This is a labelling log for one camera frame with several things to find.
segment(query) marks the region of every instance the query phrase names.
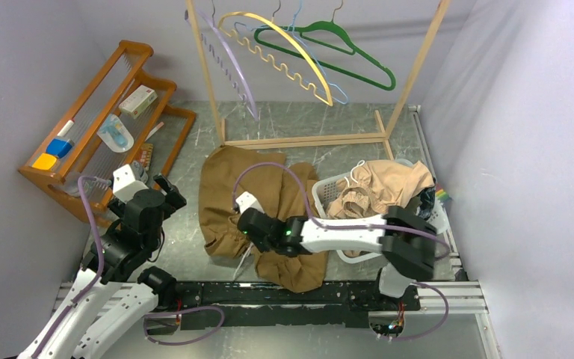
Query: blue sponge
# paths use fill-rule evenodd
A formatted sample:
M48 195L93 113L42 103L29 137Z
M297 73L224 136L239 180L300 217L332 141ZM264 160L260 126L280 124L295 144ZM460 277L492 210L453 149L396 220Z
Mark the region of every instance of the blue sponge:
M66 137L58 136L54 138L52 142L49 142L49 145L47 145L47 150L45 150L45 153L56 156L59 159L62 159L63 157L65 157L66 154L69 153L69 151L71 151L72 147L73 147L73 141L71 141Z

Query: clothes hanger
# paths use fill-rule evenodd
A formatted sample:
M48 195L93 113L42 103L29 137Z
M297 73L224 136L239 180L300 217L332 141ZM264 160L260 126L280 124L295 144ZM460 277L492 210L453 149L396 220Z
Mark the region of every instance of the clothes hanger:
M203 33L200 33L200 39L203 42L204 46L207 46L207 48L205 48L205 50L207 50L208 52L210 52L212 54L212 57L214 58L215 62L217 64L219 64L219 66L221 67L221 70L223 70L223 73L229 79L230 83L232 84L232 87L236 90L238 97L243 102L245 102L245 104L246 104L245 107L246 107L247 111L250 112L250 114L252 115L252 118L256 122L259 122L260 117L259 117L259 112L256 108L256 101L254 101L254 97L252 95L252 91L250 90L250 86L247 84L247 80L245 79L245 77L243 75L243 70L241 69L241 66L238 64L238 61L236 60L236 57L234 56L232 49L229 47L228 43L226 42L226 39L223 38L223 35L221 34L220 31L217 30L217 28L215 26L215 13L216 13L216 11L217 11L217 9L215 7L215 2L214 2L214 0L212 0L212 20L210 20L200 10L198 10L197 13L203 19L203 21L205 21L210 26L210 29L212 30L212 32L215 33L215 35L217 36L217 39L219 39L219 42L221 42L222 47L226 50L226 54L228 55L228 58L232 62L232 65L234 65L236 73L241 80L241 84L243 85L243 92L244 93L241 93L241 86L238 84L238 82L236 80L232 79L232 73L223 64L223 57L217 55L217 53L215 51L215 47L211 43L208 43L208 39ZM188 22L188 10L185 11L184 18Z
M369 85L373 85L373 86L375 86L376 88L381 88L382 90L387 90L387 91L393 90L393 89L395 88L395 86L396 86L396 81L395 81L395 75L393 75L392 71L391 71L388 67L383 66L379 61L375 60L372 56L370 56L369 54L367 54L366 52L364 52L364 51L363 51L361 48L359 48L357 45L355 45L355 44L353 43L353 41L351 40L351 38L348 36L346 30L344 30L342 27L340 27L339 25L337 25L337 24L333 21L333 20L335 19L335 17L336 17L336 11L339 10L339 9L341 9L343 6L344 6L344 0L342 0L342 4L340 5L340 7L336 8L336 9L333 11L333 15L332 15L332 17L331 17L331 21L317 21L317 22L314 22L314 23L312 23L311 25L305 26L305 27L298 27L298 26L297 26L297 27L293 27L293 26L292 26L293 24L292 24L292 25L290 25L290 26L279 26L279 28L281 28L281 29L283 29L283 30L294 31L294 32L298 33L299 36L300 36L301 38L303 38L303 39L312 41L313 43L317 43L318 45L325 46L325 47L327 47L327 48L329 48L329 49L334 49L334 50L336 50L336 51L338 51L338 52L342 52L342 53L344 53L344 54L346 54L346 55L355 55L355 54L360 55L361 57L363 57L364 59L366 59L368 62L370 62L371 64L375 65L378 69L384 71L384 72L387 74L387 76L389 77L389 79L390 79L390 85L385 85L385 84L376 82L375 80L368 79L368 78L366 78L365 76L362 76L362 75L357 74L357 73L354 73L354 72L352 72L352 71L343 69L343 68L341 68L341 67L337 67L336 65L329 64L328 62L325 62L325 61L319 61L319 64L320 64L321 66L323 66L323 67L326 67L327 69L331 69L331 70L333 70L333 71L342 73L342 74L344 74L344 75L346 75L346 76L350 76L350 77L352 77L352 78L354 78L354 79L357 79L357 80L360 80L360 81L362 81L362 82L365 82L365 83L367 83L367 84L369 84ZM293 51L293 50L286 49L286 48L284 48L284 47L275 45L275 44L273 44L273 43L269 43L269 42L267 42L267 41L261 40L260 37L259 37L259 35L261 34L261 32L266 31L266 30L270 30L270 28L268 28L268 27L261 27L261 28L257 28L257 29L254 31L254 40L255 40L257 43L259 43L259 44L261 44L261 45L263 45L263 46L267 46L267 47L269 47L269 48L271 48L271 49L275 49L275 50L278 50L278 51L280 51L280 52L284 52L284 53L286 53L286 54L288 54L288 55L295 56L295 57L297 57L297 58L302 58L302 56L301 56L299 53L297 53L297 52L295 52L295 51ZM331 33L337 35L342 41L344 41L345 45L346 45L349 49L351 49L351 50L349 51L349 50L347 50L347 49L343 49L343 48L341 48L341 47L335 46L335 45L333 45L333 44L331 44L331 43L325 43L324 41L317 40L317 39L314 39L314 38L311 38L311 37L307 37L306 35L304 35L304 34L309 33L309 32L320 31L320 30L322 30L322 31L328 31L328 32L331 32Z
M247 37L239 36L239 33L238 33L238 31L236 31L235 28L231 29L230 31L224 30L223 29L223 21L226 18L232 17L232 16L244 16L244 17L248 17L248 18L251 18L254 20L258 20L258 21L262 22L263 24L271 27L280 36L284 37L285 40L287 40L298 51L298 53L300 53L303 56L302 58L307 62L309 67L311 67L311 70L316 75L320 84L322 85L322 88L324 89L324 95L320 96L318 94L318 88L314 83L307 82L305 85L305 82L303 81L302 75L299 73L290 72L287 64L285 64L283 62L278 62L278 64L277 64L276 58L272 54L263 55L263 51L262 51L261 47L258 45L255 45L254 47L252 47L252 43L251 43L250 39L248 39ZM315 98L321 100L322 102L326 103L329 106L333 106L333 98L331 97L331 91L329 89L329 84L327 83L327 80L322 76L322 72L320 71L320 68L318 67L318 65L316 65L315 62L313 62L313 60L311 59L309 54L307 54L305 49L303 49L303 47L296 40L294 40L293 37L291 37L284 30L282 30L281 28L276 26L273 22L271 22L270 20L268 20L268 19L266 19L260 15L255 14L255 13L250 13L247 11L234 11L234 12L226 13L225 15L223 15L220 18L217 27L221 31L223 31L228 37L234 37L236 42L239 43L240 45L246 46L248 51L252 52L253 54L259 55L260 58L264 62L271 64L274 67L274 69L276 69L282 73L285 73L285 75L289 79L291 79L292 81L298 82L301 88L303 88L304 90L307 90L307 91L309 91L309 90L312 91Z
M280 10L281 6L282 6L281 0L278 0L278 8L271 14L271 20L270 21L274 22L274 18L276 16L276 13L278 12L278 10ZM300 11L302 9L303 9L303 0L300 0L300 6L298 7L298 10L294 14L294 17L291 21L291 25L290 25L291 28L294 27L294 24L296 23L296 18L298 17L298 14L300 13ZM261 26L255 27L255 28L250 28L248 25L244 24L243 22L235 21L234 22L234 29L236 31L238 31L238 33L241 33L238 30L238 27L237 27L238 25L244 26L245 29L248 30L249 32L254 32L257 28L269 28L269 26L267 26L267 25L261 25ZM291 31L290 34L291 34L291 37L293 37L293 39L296 40L306 50L307 54L311 57L311 59L315 62L315 64L318 65L318 68L322 72L322 76L325 79L327 79L327 77L328 77L327 72L324 71L324 68L320 65L320 61L318 60L318 58L316 58L315 54L311 51L311 49L307 46L307 44L304 43L304 41L302 41L295 32ZM328 84L329 84L330 88L335 88L344 97L344 99L338 99L337 97L332 95L331 97L333 98L333 100L336 102L339 102L343 105L346 105L349 102L349 98L348 98L348 95L344 92L344 90L342 90L342 88L339 87L338 85L333 84L331 82L328 82Z

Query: brown pants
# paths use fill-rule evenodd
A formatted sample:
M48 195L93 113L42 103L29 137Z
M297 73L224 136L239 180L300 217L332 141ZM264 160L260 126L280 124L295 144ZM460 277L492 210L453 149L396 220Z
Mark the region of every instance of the brown pants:
M236 228L239 214L232 210L232 189L240 173L259 162L285 163L282 153L261 154L237 147L217 148L203 164L199 186L199 224L211 256L239 257L249 241ZM290 167L305 184L313 208L311 187L318 181L308 163ZM265 213L282 221L304 215L305 203L297 183L281 168L264 166L249 172L239 184L236 195L248 191L261 203ZM274 252L260 253L254 248L256 272L261 278L293 292L305 292L322 285L327 253L289 258Z

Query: purple hanger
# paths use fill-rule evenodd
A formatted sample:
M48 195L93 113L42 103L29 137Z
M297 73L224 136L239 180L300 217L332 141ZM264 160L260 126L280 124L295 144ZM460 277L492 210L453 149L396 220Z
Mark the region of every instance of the purple hanger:
M201 12L201 10L197 10L197 13L199 14L199 16L201 16L201 18L204 21L206 21L208 23L208 25L210 26L212 31L215 33L215 35L217 35L217 38L221 42L221 45L223 46L223 48L226 50L226 53L228 54L229 59L231 60L232 64L234 65L234 68L236 69L238 77L241 79L241 83L243 84L243 89L244 89L245 93L241 93L241 87L238 85L237 81L232 80L232 73L223 65L223 59L216 54L215 47L212 44L208 44L208 40L207 40L206 36L203 33L200 33L200 37L201 37L201 40L203 41L203 44L208 47L208 51L210 53L212 53L212 57L214 58L214 60L217 62L217 64L219 64L219 66L221 66L223 73L225 73L226 76L228 76L228 79L232 83L232 87L236 90L238 97L240 97L243 101L247 102L247 106L246 106L247 110L250 112L250 114L252 114L252 117L254 117L254 120L256 122L259 122L259 120L260 120L259 119L259 112L256 109L256 102L254 101L254 97L252 97L252 92L250 91L250 86L247 84L247 81L245 80L245 77L243 76L243 70L241 70L241 67L238 65L238 61L236 61L236 57L234 56L232 49L229 47L225 38L223 38L223 35L221 34L221 32L215 27L215 23L213 21L211 21L210 18L208 18L203 12ZM186 10L186 12L185 12L184 19L186 20L186 22L188 21L188 10Z

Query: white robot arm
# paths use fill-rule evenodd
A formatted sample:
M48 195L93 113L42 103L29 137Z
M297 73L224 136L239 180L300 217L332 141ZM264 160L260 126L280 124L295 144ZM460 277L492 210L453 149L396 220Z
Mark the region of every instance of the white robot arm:
M120 219L99 239L102 253L96 243L91 245L68 296L19 359L100 358L145 314L174 305L176 279L153 266L141 273L138 285L125 298L94 322L122 283L160 248L163 221L186 204L165 177L154 179L163 191L147 188L129 165L114 171L116 199L109 209ZM104 270L96 273L101 260Z
M380 253L389 264L380 276L380 292L398 298L415 280L431 280L436 234L428 222L398 206L385 215L360 219L321 219L306 216L280 221L266 215L249 192L236 199L241 217L238 229L260 251L276 251L295 257L331 250Z

